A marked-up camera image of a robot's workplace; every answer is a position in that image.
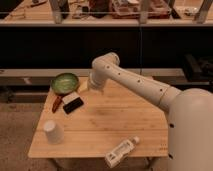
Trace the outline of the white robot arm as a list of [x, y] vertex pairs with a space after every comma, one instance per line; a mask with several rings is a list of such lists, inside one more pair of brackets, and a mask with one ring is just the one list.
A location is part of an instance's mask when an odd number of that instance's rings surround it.
[[180, 90], [119, 66], [107, 53], [92, 61], [88, 85], [97, 90], [111, 79], [161, 109], [168, 123], [168, 171], [213, 171], [213, 93]]

